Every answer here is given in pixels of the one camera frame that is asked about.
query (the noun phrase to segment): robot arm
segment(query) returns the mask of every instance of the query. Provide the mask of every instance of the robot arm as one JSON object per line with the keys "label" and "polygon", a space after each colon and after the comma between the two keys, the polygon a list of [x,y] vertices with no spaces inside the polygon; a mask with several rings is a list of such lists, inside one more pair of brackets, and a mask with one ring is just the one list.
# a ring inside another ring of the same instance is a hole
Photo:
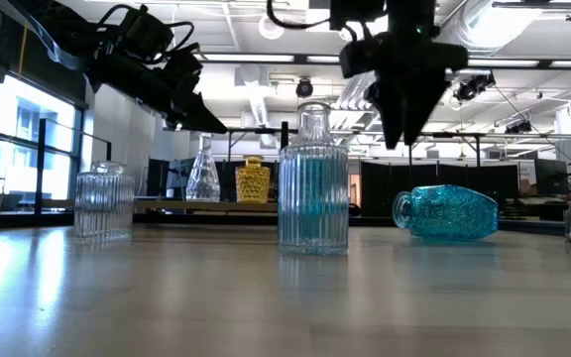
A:
{"label": "robot arm", "polygon": [[[114,6],[99,21],[89,23],[57,1],[2,0],[25,20],[48,50],[50,58],[64,67],[81,71],[94,92],[102,84],[160,112],[167,127],[226,133],[226,127],[204,106],[201,94],[193,93],[201,63],[191,53],[199,44],[182,48],[188,37],[171,50],[171,27],[148,13],[127,5]],[[105,24],[115,11],[126,10],[119,25]],[[164,67],[147,65],[165,61]]]}

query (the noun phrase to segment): blue glass bottle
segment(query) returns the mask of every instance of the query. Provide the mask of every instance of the blue glass bottle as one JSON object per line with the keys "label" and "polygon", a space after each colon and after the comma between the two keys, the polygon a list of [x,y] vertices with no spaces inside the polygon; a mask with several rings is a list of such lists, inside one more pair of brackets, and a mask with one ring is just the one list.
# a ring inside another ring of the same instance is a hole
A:
{"label": "blue glass bottle", "polygon": [[329,134],[330,108],[299,106],[296,140],[283,148],[279,174],[279,247],[297,254],[347,251],[347,149]]}
{"label": "blue glass bottle", "polygon": [[394,201],[394,222],[421,238],[473,240],[497,231],[499,211],[490,197],[456,185],[416,187]]}

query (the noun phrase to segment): yellow vase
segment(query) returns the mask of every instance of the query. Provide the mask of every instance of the yellow vase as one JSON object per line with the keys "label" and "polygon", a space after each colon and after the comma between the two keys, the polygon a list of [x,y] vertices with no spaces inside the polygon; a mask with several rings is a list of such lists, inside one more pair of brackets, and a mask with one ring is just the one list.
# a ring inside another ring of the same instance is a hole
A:
{"label": "yellow vase", "polygon": [[237,201],[266,203],[270,187],[270,169],[262,167],[262,156],[248,155],[245,158],[246,166],[235,170]]}

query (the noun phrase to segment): camera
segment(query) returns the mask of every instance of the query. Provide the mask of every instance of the camera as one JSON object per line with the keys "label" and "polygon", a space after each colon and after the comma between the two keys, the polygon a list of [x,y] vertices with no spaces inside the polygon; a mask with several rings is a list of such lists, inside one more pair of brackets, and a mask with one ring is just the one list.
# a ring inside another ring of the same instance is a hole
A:
{"label": "camera", "polygon": [[296,96],[299,98],[307,98],[314,92],[314,86],[309,78],[301,78],[296,86]]}

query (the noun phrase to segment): table surface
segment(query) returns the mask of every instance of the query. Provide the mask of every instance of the table surface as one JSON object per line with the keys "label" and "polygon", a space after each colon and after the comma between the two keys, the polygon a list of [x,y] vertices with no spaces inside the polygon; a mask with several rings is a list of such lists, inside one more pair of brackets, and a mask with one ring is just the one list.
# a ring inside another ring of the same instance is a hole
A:
{"label": "table surface", "polygon": [[570,356],[571,248],[353,228],[346,257],[274,227],[0,231],[0,356]]}

